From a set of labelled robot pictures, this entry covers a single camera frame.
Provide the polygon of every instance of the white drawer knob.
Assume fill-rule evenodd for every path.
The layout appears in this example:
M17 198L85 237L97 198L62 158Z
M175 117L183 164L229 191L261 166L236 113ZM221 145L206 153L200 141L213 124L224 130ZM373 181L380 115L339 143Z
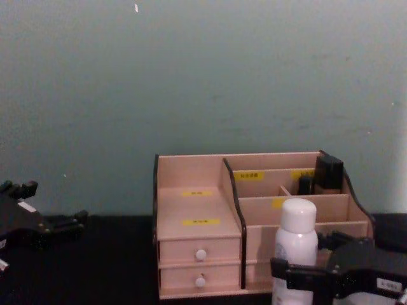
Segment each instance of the white drawer knob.
M206 259L206 251L205 250L198 250L195 253L195 257L197 258L198 261L203 261L204 259Z
M202 275L200 275L199 278L197 278L197 280L195 281L195 286L197 286L198 288L205 286L205 284L206 284L206 281Z

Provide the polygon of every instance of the drawer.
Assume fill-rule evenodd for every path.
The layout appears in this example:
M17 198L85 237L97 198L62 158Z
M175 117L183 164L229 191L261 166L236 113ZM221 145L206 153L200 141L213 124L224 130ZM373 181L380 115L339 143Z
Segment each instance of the drawer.
M161 288L205 288L235 285L240 283L240 264L161 269Z
M160 241L160 262L211 262L240 259L240 238Z

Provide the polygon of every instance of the wall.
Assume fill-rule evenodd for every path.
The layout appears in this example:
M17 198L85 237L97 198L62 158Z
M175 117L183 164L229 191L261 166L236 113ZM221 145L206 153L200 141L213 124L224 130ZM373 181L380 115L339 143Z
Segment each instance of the wall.
M0 177L46 214L149 214L155 153L324 149L371 211L406 134L399 1L0 2Z

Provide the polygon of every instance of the pink wooden organizer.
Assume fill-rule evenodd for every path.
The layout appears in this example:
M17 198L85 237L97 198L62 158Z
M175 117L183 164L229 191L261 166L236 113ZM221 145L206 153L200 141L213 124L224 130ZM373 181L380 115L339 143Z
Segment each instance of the pink wooden organizer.
M270 259L281 205L290 197L317 207L316 231L373 237L349 177L340 194L295 196L319 152L157 156L153 245L160 299L270 293ZM206 257L199 261L197 251ZM320 251L323 266L328 251ZM204 279L202 287L197 278Z

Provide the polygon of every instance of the white bottle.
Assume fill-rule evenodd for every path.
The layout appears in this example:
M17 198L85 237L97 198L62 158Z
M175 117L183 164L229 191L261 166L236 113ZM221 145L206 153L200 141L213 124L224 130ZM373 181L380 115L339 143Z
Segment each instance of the white bottle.
M290 264L314 266L318 236L317 208L308 200L292 198L282 205L281 225L275 237L274 256ZM312 305L313 292L287 289L285 280L274 278L272 305Z

